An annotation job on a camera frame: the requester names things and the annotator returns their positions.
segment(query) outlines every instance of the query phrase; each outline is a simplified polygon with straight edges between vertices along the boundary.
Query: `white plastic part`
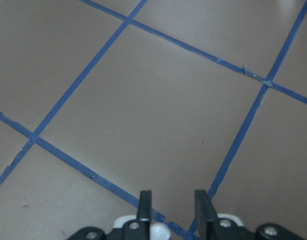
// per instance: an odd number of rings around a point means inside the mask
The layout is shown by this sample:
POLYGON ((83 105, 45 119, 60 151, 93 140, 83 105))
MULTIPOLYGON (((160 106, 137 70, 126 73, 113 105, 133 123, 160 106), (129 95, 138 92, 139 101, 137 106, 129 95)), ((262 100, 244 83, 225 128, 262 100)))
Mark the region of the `white plastic part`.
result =
POLYGON ((150 240, 169 240, 172 232, 161 222, 150 225, 150 240))
POLYGON ((126 215, 126 216, 118 217, 114 221, 113 228, 114 229, 121 229, 126 222, 128 222, 130 220, 135 220, 136 218, 137 218, 136 215, 126 215))
POLYGON ((230 219, 232 221, 234 221, 238 227, 243 227, 244 223, 243 221, 241 221, 241 219, 239 217, 237 217, 236 215, 231 215, 231 214, 227 214, 227 213, 218 213, 218 218, 220 219, 230 219))
MULTIPOLYGON (((121 229, 126 222, 136 218, 136 215, 121 216, 114 221, 113 228, 121 229)), ((150 240, 169 240, 171 234, 169 228, 161 222, 150 225, 150 240)))

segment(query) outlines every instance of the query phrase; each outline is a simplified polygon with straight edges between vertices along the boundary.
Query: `screw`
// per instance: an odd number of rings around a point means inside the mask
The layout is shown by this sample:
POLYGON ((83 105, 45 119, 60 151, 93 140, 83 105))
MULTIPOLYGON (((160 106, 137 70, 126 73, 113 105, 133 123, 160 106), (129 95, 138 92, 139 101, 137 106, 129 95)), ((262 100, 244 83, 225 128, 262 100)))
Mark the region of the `screw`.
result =
POLYGON ((98 236, 98 233, 96 233, 95 231, 90 231, 87 233, 87 235, 85 236, 86 239, 95 239, 98 236))
POLYGON ((272 227, 272 226, 266 226, 264 228, 264 233, 267 234, 267 235, 270 235, 270 236, 278 235, 277 230, 274 227, 272 227))
POLYGON ((135 230, 135 229, 139 228, 139 223, 138 222, 130 223, 129 228, 135 230))
POLYGON ((230 228, 232 226, 232 223, 228 219, 221 219, 220 226, 224 228, 230 228))

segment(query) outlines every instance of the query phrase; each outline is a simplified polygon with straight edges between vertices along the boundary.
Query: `floor tile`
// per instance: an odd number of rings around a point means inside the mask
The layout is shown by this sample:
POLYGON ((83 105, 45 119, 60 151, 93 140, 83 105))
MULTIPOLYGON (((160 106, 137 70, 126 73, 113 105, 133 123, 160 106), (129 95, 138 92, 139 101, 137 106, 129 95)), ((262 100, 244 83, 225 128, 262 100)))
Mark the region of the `floor tile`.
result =
POLYGON ((79 1, 0 1, 0 110, 33 131, 120 23, 79 1))
POLYGON ((103 5, 120 14, 128 16, 132 10, 137 6, 140 0, 94 0, 93 2, 103 5))
POLYGON ((213 203, 252 231, 273 222, 307 239, 307 105, 266 94, 213 203))
POLYGON ((307 15, 274 81, 307 97, 307 15))
POLYGON ((22 150, 27 139, 0 121, 0 175, 22 150))
POLYGON ((304 1, 148 1, 136 20, 266 77, 304 1))
POLYGON ((0 239, 65 240, 137 209, 33 146, 0 187, 0 239))
POLYGON ((42 137, 189 226, 261 84, 129 26, 42 137))

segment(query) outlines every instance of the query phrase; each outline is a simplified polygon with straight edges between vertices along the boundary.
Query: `blue tape line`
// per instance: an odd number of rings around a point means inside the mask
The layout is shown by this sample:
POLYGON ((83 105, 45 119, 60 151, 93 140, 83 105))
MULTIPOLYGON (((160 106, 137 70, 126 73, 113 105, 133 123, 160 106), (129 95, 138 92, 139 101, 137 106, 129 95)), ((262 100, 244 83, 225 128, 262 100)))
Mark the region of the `blue tape line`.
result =
MULTIPOLYGON (((0 121, 7 124, 20 134, 24 135, 25 137, 29 138, 28 142, 24 145, 22 150, 15 156, 13 162, 11 165, 8 165, 3 173, 0 175, 0 186, 2 183, 7 179, 7 177, 10 175, 10 173, 15 169, 16 165, 21 161, 21 159, 25 156, 25 154, 28 152, 28 150, 36 143, 55 157, 59 158, 69 166, 73 167, 74 169, 81 172, 86 177, 92 179, 94 182, 99 184, 100 186, 106 188, 116 196, 120 197, 121 199, 125 200, 130 205, 134 206, 135 208, 138 207, 139 199, 128 193, 127 191, 123 190, 121 187, 118 187, 114 183, 110 182, 106 178, 100 176, 96 172, 92 171, 82 163, 78 162, 74 158, 70 157, 66 153, 59 150, 57 147, 53 146, 52 144, 48 143, 46 140, 42 139, 41 137, 35 135, 30 130, 26 129, 24 126, 22 126, 20 123, 13 121, 9 119, 8 117, 4 116, 4 114, 0 111, 0 121)), ((164 223, 166 220, 166 217, 158 212, 155 209, 152 209, 152 218, 156 220, 157 222, 164 223)), ((179 236, 187 236, 188 233, 186 230, 184 230, 182 227, 178 226, 174 222, 168 222, 166 223, 175 234, 178 234, 179 236)))
POLYGON ((113 35, 109 38, 109 40, 104 44, 104 46, 99 50, 99 52, 93 57, 93 59, 89 62, 89 64, 84 68, 84 70, 80 73, 80 75, 76 78, 76 80, 72 83, 72 85, 67 89, 67 91, 62 95, 62 97, 58 100, 58 102, 53 106, 50 112, 45 116, 39 126, 34 130, 35 135, 40 135, 42 131, 46 128, 49 122, 53 119, 53 117, 57 114, 59 109, 65 104, 68 98, 73 94, 73 92, 78 88, 78 86, 82 83, 82 81, 86 78, 86 76, 90 73, 90 71, 94 68, 94 66, 99 62, 99 60, 103 57, 103 55, 107 52, 107 50, 113 45, 113 43, 117 40, 120 34, 125 30, 128 26, 132 18, 141 10, 147 0, 141 0, 138 5, 132 10, 130 15, 123 21, 123 23, 118 27, 118 29, 113 33, 113 35))
POLYGON ((189 232, 190 234, 194 234, 195 231, 196 231, 196 219, 193 219, 192 222, 191 222, 191 224, 190 224, 190 227, 189 227, 189 229, 188 229, 188 232, 189 232))
POLYGON ((293 43, 294 39, 295 39, 295 36, 297 34, 297 31, 301 25, 301 23, 303 22, 305 16, 306 16, 306 13, 307 13, 307 1, 304 3, 298 17, 296 18, 289 34, 288 34, 288 37, 286 38, 272 68, 270 69, 267 77, 266 77, 266 81, 269 81, 269 82, 273 82, 274 80, 274 77, 276 76, 281 64, 283 63, 284 59, 285 59, 285 56, 291 46, 291 44, 293 43))
POLYGON ((3 182, 7 179, 7 177, 9 176, 9 174, 15 169, 15 167, 17 166, 17 164, 23 159, 23 157, 26 155, 26 153, 28 152, 28 150, 33 146, 32 143, 27 142, 23 147, 22 150, 20 152, 18 152, 18 154, 14 157, 13 162, 8 165, 4 171, 2 172, 2 174, 0 175, 0 186, 3 184, 3 182))
MULTIPOLYGON (((64 153, 63 151, 61 151, 57 147, 53 146, 52 144, 50 144, 46 140, 37 136, 36 139, 35 139, 35 143, 37 145, 39 145, 40 147, 42 147, 43 149, 45 149, 46 151, 48 151, 49 153, 51 153, 52 155, 54 155, 55 157, 62 160, 64 163, 68 164, 72 168, 76 169, 77 171, 79 171, 80 173, 85 175, 87 178, 93 180, 95 183, 99 184, 100 186, 104 187, 105 189, 107 189, 111 193, 115 194, 116 196, 118 196, 122 200, 126 201, 130 205, 134 206, 135 208, 138 207, 138 204, 139 204, 138 198, 134 197, 129 192, 123 190, 121 187, 115 185, 113 182, 107 180, 103 176, 100 176, 95 171, 91 170, 87 166, 85 166, 82 163, 80 163, 79 161, 75 160, 74 158, 72 158, 68 154, 64 153)), ((162 223, 165 222, 165 219, 166 219, 163 214, 161 214, 160 212, 158 212, 155 209, 152 210, 152 218, 154 220, 156 220, 157 222, 162 222, 162 223)), ((177 234, 181 237, 188 235, 188 232, 185 229, 183 229, 182 227, 180 227, 179 225, 177 225, 176 223, 167 222, 166 224, 170 227, 170 229, 175 234, 177 234)))
MULTIPOLYGON (((268 86, 263 84, 257 97, 255 98, 247 116, 245 117, 237 135, 235 136, 232 145, 229 149, 229 151, 227 152, 215 178, 213 179, 213 182, 211 184, 211 187, 208 190, 208 197, 210 199, 213 199, 213 197, 215 196, 215 194, 217 193, 217 189, 220 186, 220 184, 223 182, 227 170, 229 168, 229 165, 231 164, 233 158, 235 157, 240 145, 242 144, 246 133, 252 123, 252 121, 255 118, 256 112, 258 110, 258 108, 260 107, 261 101, 263 99, 263 96, 265 95, 265 93, 268 90, 268 86)), ((190 232, 194 233, 196 230, 196 223, 195 221, 192 221, 191 225, 190 225, 190 232)))
POLYGON ((231 63, 229 63, 229 62, 227 62, 227 61, 225 61, 225 60, 223 60, 221 58, 213 56, 213 55, 211 55, 211 54, 209 54, 207 52, 204 52, 204 51, 202 51, 202 50, 200 50, 200 49, 198 49, 198 48, 196 48, 194 46, 191 46, 191 45, 189 45, 187 43, 184 43, 184 42, 182 42, 180 40, 177 40, 177 39, 175 39, 172 36, 168 36, 167 34, 164 34, 164 33, 160 32, 160 31, 158 31, 158 30, 156 30, 156 29, 154 29, 152 27, 144 25, 144 24, 142 24, 142 23, 140 23, 138 21, 135 21, 135 20, 131 21, 130 24, 135 26, 135 27, 137 27, 137 28, 140 28, 140 29, 142 29, 142 30, 144 30, 144 31, 146 31, 148 33, 151 33, 151 34, 154 34, 154 35, 156 35, 158 37, 161 37, 161 38, 163 38, 163 39, 165 39, 165 40, 167 40, 167 41, 169 41, 169 42, 171 42, 173 44, 178 45, 181 48, 184 48, 184 49, 190 51, 190 52, 193 52, 195 54, 203 56, 203 57, 213 61, 214 63, 217 63, 217 64, 219 64, 219 65, 221 65, 221 66, 223 66, 223 67, 225 67, 227 69, 230 69, 230 70, 232 70, 232 71, 234 71, 236 73, 246 75, 244 70, 241 67, 233 65, 233 64, 231 64, 231 63))
MULTIPOLYGON (((121 20, 124 20, 124 19, 125 19, 125 16, 124 16, 124 15, 122 15, 122 14, 116 12, 116 11, 113 11, 113 10, 111 10, 111 9, 108 9, 108 8, 106 8, 106 7, 104 7, 104 6, 100 5, 100 4, 98 4, 98 3, 95 3, 95 2, 92 1, 92 0, 80 0, 80 1, 83 2, 83 3, 88 4, 88 5, 91 6, 91 7, 94 7, 94 8, 96 8, 96 9, 99 9, 99 10, 101 10, 101 11, 103 11, 103 12, 109 14, 109 15, 112 15, 112 16, 114 16, 114 17, 116 17, 116 18, 119 18, 119 19, 121 19, 121 20)), ((218 58, 218 57, 216 57, 216 56, 213 56, 213 55, 211 55, 211 54, 209 54, 209 53, 207 53, 207 52, 205 52, 205 51, 202 51, 202 50, 200 50, 200 49, 198 49, 198 48, 196 48, 196 47, 194 47, 194 46, 191 46, 191 45, 189 45, 189 44, 187 44, 187 43, 184 43, 184 42, 182 42, 182 41, 180 41, 180 40, 177 40, 177 39, 175 39, 174 37, 171 37, 171 36, 169 36, 169 35, 167 35, 167 34, 164 34, 164 33, 162 33, 161 31, 158 31, 158 30, 156 30, 156 29, 154 29, 154 28, 152 28, 152 27, 149 27, 149 26, 147 26, 147 25, 145 25, 145 24, 142 24, 142 23, 140 23, 140 22, 138 22, 138 21, 136 21, 136 20, 132 20, 132 21, 130 22, 130 24, 133 25, 133 26, 135 26, 135 27, 137 27, 137 28, 140 28, 140 29, 142 29, 142 30, 144 30, 144 31, 146 31, 146 32, 148 32, 148 33, 150 33, 150 34, 153 34, 153 35, 156 35, 156 36, 158 36, 158 37, 161 37, 161 38, 163 38, 163 39, 165 39, 165 40, 167 40, 167 41, 169 41, 169 42, 171 42, 171 43, 173 43, 173 44, 178 45, 178 46, 181 47, 181 48, 184 48, 184 49, 190 51, 190 52, 193 52, 193 53, 195 53, 195 54, 198 54, 198 55, 200 55, 200 56, 203 56, 204 58, 207 58, 207 59, 213 61, 214 63, 217 63, 217 64, 219 64, 219 65, 221 65, 221 66, 223 66, 223 67, 225 67, 225 68, 228 68, 228 69, 230 69, 230 70, 232 70, 232 71, 234 71, 234 72, 236 72, 236 73, 239 73, 239 74, 243 74, 243 75, 252 77, 252 78, 254 78, 254 79, 258 80, 258 81, 261 81, 261 82, 264 82, 264 81, 265 81, 265 79, 264 79, 263 77, 261 77, 261 76, 255 74, 255 73, 249 72, 249 74, 246 74, 246 73, 244 72, 244 69, 241 68, 241 67, 238 67, 238 66, 236 66, 236 65, 234 65, 234 64, 232 64, 232 63, 230 63, 230 62, 227 62, 227 61, 225 61, 225 60, 223 60, 223 59, 221 59, 221 58, 218 58)))
POLYGON ((302 96, 299 93, 296 93, 288 88, 285 88, 284 86, 274 83, 272 88, 281 93, 288 95, 289 97, 292 97, 293 99, 296 99, 304 104, 307 104, 307 97, 302 96))
POLYGON ((29 138, 32 134, 31 131, 29 131, 27 128, 22 126, 20 123, 13 121, 6 117, 1 111, 0 111, 0 121, 7 124, 8 126, 12 127, 14 130, 16 130, 18 133, 24 135, 26 138, 29 138))
POLYGON ((112 16, 114 16, 115 18, 118 18, 118 19, 120 19, 120 20, 125 20, 125 19, 127 18, 126 16, 124 16, 124 15, 122 15, 122 14, 120 14, 120 13, 114 11, 114 10, 111 10, 111 9, 105 7, 105 6, 102 6, 102 5, 100 5, 100 4, 98 4, 98 3, 94 2, 94 1, 90 1, 90 0, 80 0, 80 2, 83 2, 83 3, 85 3, 85 4, 87 4, 87 5, 91 6, 91 7, 93 7, 93 8, 95 8, 95 9, 101 10, 101 11, 103 11, 104 13, 109 14, 109 15, 112 15, 112 16))
MULTIPOLYGON (((32 133, 27 128, 22 126, 20 123, 11 120, 10 118, 6 117, 1 111, 0 111, 0 121, 7 124, 14 130, 16 130, 18 133, 24 135, 25 137, 29 138, 32 133)), ((32 143, 29 141, 22 147, 22 150, 15 156, 13 159, 13 162, 11 165, 8 165, 2 174, 0 175, 0 186, 3 184, 3 182, 7 179, 9 174, 15 169, 17 164, 21 161, 21 159, 24 157, 24 155, 27 153, 27 151, 32 147, 32 143)))

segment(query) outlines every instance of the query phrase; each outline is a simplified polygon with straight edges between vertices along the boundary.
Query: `black bracket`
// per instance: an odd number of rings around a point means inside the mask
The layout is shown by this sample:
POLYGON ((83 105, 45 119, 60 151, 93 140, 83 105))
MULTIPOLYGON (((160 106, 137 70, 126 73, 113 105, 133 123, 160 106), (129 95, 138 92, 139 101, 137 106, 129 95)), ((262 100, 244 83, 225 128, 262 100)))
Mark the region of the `black bracket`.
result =
MULTIPOLYGON (((235 221, 219 218, 205 190, 195 190, 195 220, 201 240, 304 240, 286 228, 266 223, 253 233, 235 221)), ((152 192, 141 191, 137 216, 122 228, 114 228, 109 234, 97 227, 85 227, 67 240, 150 240, 152 192)))
POLYGON ((195 190, 195 220, 202 240, 304 240, 286 228, 266 223, 253 233, 231 219, 219 218, 205 190, 195 190))

